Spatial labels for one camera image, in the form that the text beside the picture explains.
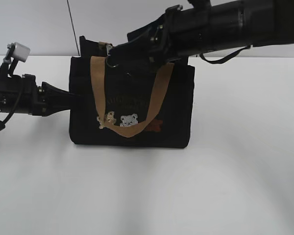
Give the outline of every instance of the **white table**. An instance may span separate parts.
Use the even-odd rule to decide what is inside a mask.
[[[294,59],[190,64],[184,150],[76,146],[68,111],[15,115],[0,133],[0,235],[294,235]],[[67,89],[69,65],[30,57],[16,73]]]

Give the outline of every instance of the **tan bear patch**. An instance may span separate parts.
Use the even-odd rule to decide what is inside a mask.
[[[107,120],[107,122],[111,124],[116,124],[117,120],[114,118],[114,112],[110,111],[107,114],[104,115],[104,119]],[[100,120],[100,117],[97,117],[97,121],[99,122],[100,126],[99,129],[105,128],[103,122]]]

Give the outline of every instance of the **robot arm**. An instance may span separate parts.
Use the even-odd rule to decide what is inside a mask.
[[[236,0],[211,6],[170,7],[156,21],[127,35],[128,43],[110,50],[110,63],[139,61],[148,70],[195,54],[236,47],[294,43],[294,0]]]

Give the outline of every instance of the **black cable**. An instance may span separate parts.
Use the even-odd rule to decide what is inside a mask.
[[[76,33],[75,33],[75,28],[74,28],[74,24],[73,24],[73,18],[72,18],[71,8],[70,8],[70,4],[69,4],[69,0],[67,0],[67,4],[68,4],[68,8],[69,8],[69,14],[70,14],[70,18],[71,18],[71,24],[72,24],[72,29],[73,29],[73,33],[74,33],[76,49],[77,49],[78,56],[80,56],[79,49],[78,49],[78,44],[77,44]]]
[[[23,90],[24,90],[24,79],[22,79],[20,77],[20,80],[21,80],[21,87],[20,87],[20,90],[19,90],[19,93],[18,93],[18,97],[17,97],[17,99],[16,99],[16,101],[14,103],[13,108],[9,112],[8,116],[2,121],[4,124],[6,124],[11,119],[11,117],[15,113],[15,110],[18,107],[18,104],[19,104],[19,102],[21,100],[21,97],[22,97],[22,94],[23,94]]]

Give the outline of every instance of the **bag handle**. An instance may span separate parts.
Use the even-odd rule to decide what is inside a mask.
[[[146,120],[129,127],[115,126],[109,123],[104,118],[106,109],[106,97],[104,91],[105,57],[92,56],[90,66],[96,110],[98,112],[100,120],[103,122],[105,127],[123,137],[130,138],[142,132],[149,125],[149,123],[154,120],[154,118],[159,114],[163,100],[167,93],[174,64],[167,63],[166,65],[162,66],[157,72],[151,92]]]

